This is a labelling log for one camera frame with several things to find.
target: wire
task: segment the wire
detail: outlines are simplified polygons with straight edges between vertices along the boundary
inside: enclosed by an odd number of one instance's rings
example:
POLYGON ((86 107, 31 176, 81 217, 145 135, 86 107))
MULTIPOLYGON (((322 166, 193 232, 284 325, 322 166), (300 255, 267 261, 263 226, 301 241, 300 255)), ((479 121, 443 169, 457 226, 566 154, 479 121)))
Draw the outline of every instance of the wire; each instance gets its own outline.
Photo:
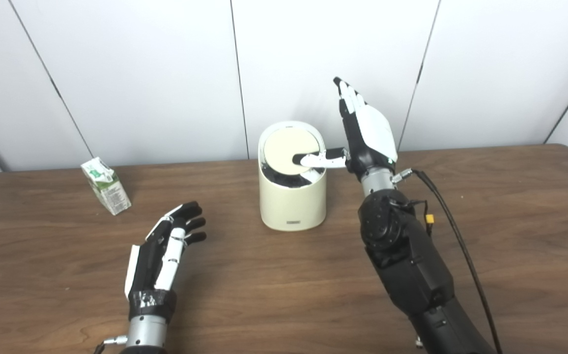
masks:
POLYGON ((101 354, 104 350, 105 350, 105 343, 100 343, 99 345, 96 346, 96 349, 94 349, 94 354, 101 354))
POLYGON ((428 222, 428 200, 424 200, 424 224, 426 225, 428 237, 432 237, 432 226, 434 224, 428 222))
POLYGON ((493 316, 491 315, 491 310, 489 308, 487 298, 484 295, 483 286, 481 285, 481 282, 479 280, 479 275, 477 274, 477 270, 474 267, 474 262, 472 262, 472 258, 470 257, 470 253, 468 252, 468 246, 466 246, 465 241, 463 240, 463 236, 461 235, 461 231, 459 231, 459 226, 456 225, 454 217, 452 216, 452 213, 450 213, 450 209, 448 208, 446 202, 443 200, 443 197, 441 197, 439 190, 437 190, 437 186, 435 186, 435 184, 432 183, 430 178, 423 171, 413 170, 413 173, 415 173, 417 177, 419 177, 419 179, 421 179, 422 182, 426 184, 428 189, 432 191, 435 197, 437 197, 437 200, 439 200, 439 204, 441 204, 441 208, 443 208, 443 211, 446 213, 446 217, 450 222, 450 226, 452 227, 452 230, 456 235, 456 239, 459 242, 459 246, 461 246, 461 251, 463 251, 465 260, 468 263, 468 268, 470 269, 470 273, 472 275, 472 278, 474 279, 474 284, 476 284, 477 291, 479 291, 479 297, 481 303, 483 304, 484 314, 487 316, 487 322, 489 323, 489 328, 491 329, 491 337, 493 338, 493 344, 496 347, 496 352, 498 354, 502 354, 502 347, 500 347, 498 332, 496 331, 496 325, 493 322, 493 316))

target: robotic hand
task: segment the robotic hand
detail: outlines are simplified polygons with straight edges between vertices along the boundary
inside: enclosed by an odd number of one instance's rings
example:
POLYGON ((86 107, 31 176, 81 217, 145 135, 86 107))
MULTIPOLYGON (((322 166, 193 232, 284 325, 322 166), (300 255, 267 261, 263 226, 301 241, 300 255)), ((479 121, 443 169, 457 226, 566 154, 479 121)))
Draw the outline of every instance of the robotic hand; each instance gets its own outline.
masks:
MULTIPOLYGON (((392 302, 415 328, 417 345, 430 354, 494 354, 456 299, 452 275, 416 219, 417 202, 396 189, 412 173, 425 174, 411 169, 396 174, 398 156, 387 119, 346 82, 335 78, 334 83, 349 144, 349 153, 337 159, 363 186, 358 217, 365 252, 392 302)), ((320 157, 326 155, 296 155, 293 162, 325 167, 329 159, 320 157)))
POLYGON ((172 291, 174 276, 186 247, 206 237, 205 233, 192 233, 205 225, 199 215, 197 202, 177 206, 161 217, 144 244, 131 247, 125 279, 129 334, 105 340, 95 354, 109 344, 126 345, 121 354, 167 354, 167 326, 177 301, 172 291))

